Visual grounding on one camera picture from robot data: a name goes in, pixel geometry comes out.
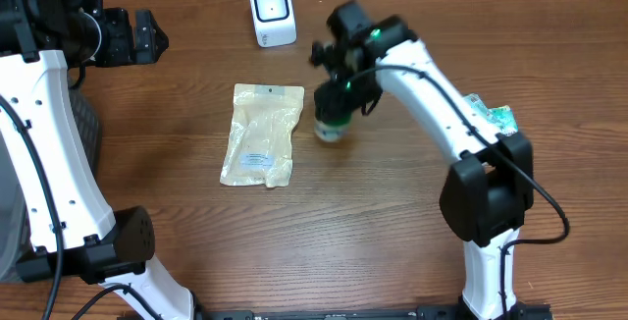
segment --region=sealed pouch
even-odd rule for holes
[[[236,84],[224,185],[286,187],[292,174],[292,130],[303,109],[301,86]]]

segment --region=cable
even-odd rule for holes
[[[80,64],[80,66],[78,66],[78,79],[74,84],[72,84],[72,86],[70,86],[70,90],[76,90],[82,87],[82,84],[85,82],[85,74],[85,64]]]
[[[50,213],[50,220],[52,221],[53,233],[55,234],[55,241],[57,243],[57,265],[55,267],[55,275],[52,281],[52,288],[50,289],[50,294],[48,296],[48,301],[46,303],[46,310],[43,313],[43,319],[49,319],[52,314],[52,307],[55,305],[55,300],[57,299],[57,293],[59,292],[59,285],[61,284],[61,276],[63,269],[63,233],[61,223],[59,223],[59,214],[57,214],[57,209],[55,208],[55,202],[52,198],[52,190],[50,189],[50,184],[48,183],[48,178],[46,177],[46,172],[43,169],[43,164],[41,164],[41,159],[39,158],[39,154],[37,153],[37,149],[35,148],[30,135],[28,134],[28,128],[22,123],[20,116],[13,109],[11,104],[7,102],[2,95],[0,95],[0,107],[2,107],[13,124],[16,126],[16,129],[22,136],[22,140],[26,146],[26,150],[28,150],[28,154],[30,154],[30,159],[32,159],[32,165],[37,172],[37,176],[39,177],[39,182],[41,183],[41,189],[43,190],[43,195],[46,199],[46,205],[48,206],[48,213]]]
[[[513,172],[518,174],[521,178],[523,178],[526,182],[528,182],[528,184],[530,184],[530,186],[533,189],[535,189],[545,200],[549,202],[551,207],[553,207],[553,209],[556,211],[556,213],[562,220],[563,232],[562,232],[562,235],[558,237],[542,239],[542,240],[539,240],[539,239],[513,240],[511,242],[507,242],[506,245],[501,249],[501,258],[500,258],[500,267],[499,267],[500,269],[499,286],[501,290],[500,296],[501,296],[501,309],[503,311],[503,319],[507,319],[509,316],[507,315],[508,306],[506,303],[506,293],[505,293],[505,268],[506,268],[505,259],[506,259],[506,255],[508,254],[508,250],[512,246],[515,246],[517,244],[553,244],[553,243],[557,243],[557,242],[561,242],[565,240],[567,236],[569,236],[569,231],[571,229],[569,226],[569,220],[567,219],[565,212],[562,210],[558,202],[556,202],[556,200],[543,187],[541,187],[539,183],[537,183],[534,179],[532,179],[529,175],[527,175],[524,171],[522,171],[516,164],[514,164],[510,159],[504,156],[499,150],[497,150],[492,144],[486,141],[478,133],[477,129],[473,125],[471,125],[469,120],[467,120],[464,114],[462,114],[462,111],[460,111],[460,109],[455,105],[451,97],[449,97],[449,95],[445,92],[445,90],[441,87],[441,85],[437,81],[432,79],[430,75],[428,75],[426,72],[423,72],[423,71],[420,71],[420,70],[417,70],[408,66],[402,66],[402,65],[382,65],[382,66],[370,68],[362,72],[359,72],[353,75],[351,78],[349,78],[346,82],[356,81],[368,74],[375,73],[381,70],[406,71],[406,72],[417,75],[420,79],[425,79],[426,81],[428,81],[441,94],[443,99],[447,102],[447,104],[449,104],[451,109],[455,112],[458,118],[460,118],[460,120],[462,121],[462,124],[469,130],[469,132],[473,134],[482,144],[484,144],[494,154],[494,156],[497,157],[504,165],[506,165],[510,170],[512,170]]]
[[[139,302],[139,304],[141,306],[144,307],[144,309],[148,312],[148,314],[150,314],[150,316],[152,316],[153,318],[155,318],[156,320],[161,320],[161,316],[159,314],[157,314],[157,312],[155,310],[153,310],[152,307],[150,307],[150,305],[148,305],[148,303],[146,302],[146,300],[141,297],[141,295],[139,295],[139,293],[134,290],[133,288],[131,288],[131,286],[127,286],[127,285],[116,285],[116,286],[112,286],[109,288],[106,288],[102,291],[100,291],[100,293],[98,293],[97,295],[95,295],[90,301],[87,302],[86,305],[84,305],[79,311],[78,313],[72,318],[72,320],[79,320],[81,316],[83,316],[87,310],[89,310],[89,308],[95,304],[98,300],[100,300],[101,297],[113,292],[113,291],[119,291],[119,290],[123,290],[124,293],[130,293],[135,300],[137,300],[137,302]]]

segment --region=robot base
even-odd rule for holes
[[[193,320],[476,320],[460,299],[457,305],[420,305],[416,310],[347,310],[329,312],[253,313],[252,311],[217,311],[197,313]],[[518,302],[507,320],[551,320],[549,305],[526,305]],[[121,317],[118,320],[141,320]],[[506,320],[499,317],[495,320]]]

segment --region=wood grain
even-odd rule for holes
[[[340,144],[317,141],[307,63],[346,0],[293,0],[295,44],[258,48],[248,0],[107,0],[149,8],[170,36],[154,66],[89,69],[84,92],[104,125],[98,183],[114,209],[148,208],[157,254],[212,310],[412,308],[452,303],[461,242],[438,207],[438,149],[391,97]],[[509,104],[535,147],[535,174],[572,236],[516,251],[515,289],[556,319],[628,317],[628,0],[359,0],[401,14],[463,93]],[[237,82],[303,85],[287,188],[222,187]],[[559,233],[536,200],[524,237]],[[0,317],[40,317],[48,283],[0,286]],[[57,318],[96,294],[63,282]],[[106,297],[87,319],[129,308]]]

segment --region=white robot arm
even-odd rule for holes
[[[376,67],[389,65],[402,65],[425,72],[439,83],[486,141],[497,142],[499,130],[489,124],[484,117],[477,115],[464,101],[460,93],[436,67],[423,41],[406,40],[391,48],[386,57],[376,63]],[[483,143],[469,134],[469,129],[462,124],[443,96],[424,78],[399,70],[381,70],[376,73],[376,80],[384,92],[391,93],[405,105],[437,144],[448,164],[459,161],[463,152],[476,154],[486,149]],[[508,229],[493,237],[484,247],[472,240],[464,242],[467,279],[462,299],[477,319],[497,319],[502,314],[499,295],[499,254],[501,248],[507,242],[517,239],[518,235],[519,229]],[[513,248],[506,256],[505,267],[508,309],[516,303],[512,290],[512,260]]]
[[[316,119],[324,128],[317,134],[340,137],[334,125],[346,123],[360,107],[368,115],[383,92],[403,103],[449,166],[440,203],[445,220],[464,243],[463,312],[475,319],[498,319],[505,305],[508,313],[518,313],[523,305],[516,306],[512,289],[513,247],[505,254],[503,274],[500,258],[504,247],[517,240],[524,212],[532,206],[532,188],[504,167],[494,150],[531,176],[530,142],[521,133],[500,135],[478,115],[399,17],[375,25],[351,1],[334,10],[328,26],[336,43],[312,47],[312,63],[324,65],[331,75],[314,94]],[[366,110],[369,102],[373,105]],[[496,168],[486,173],[486,164]]]
[[[133,49],[127,11],[103,9],[102,0],[0,3],[0,137],[22,188],[30,224],[31,252],[18,260],[16,269],[25,282],[54,277],[44,318],[52,311],[57,280],[71,275],[107,288],[124,285],[115,292],[147,319],[153,318],[150,313],[164,320],[192,319],[194,314],[192,293],[154,256],[147,212],[141,207],[114,212],[103,197],[90,166],[93,161],[85,154],[88,148],[97,156],[99,124],[87,113],[90,108],[80,100],[77,86],[69,89],[69,66],[82,67],[83,73],[85,66],[151,64],[159,59],[168,37],[149,11],[138,11],[136,19]],[[74,105],[71,96],[78,99]]]

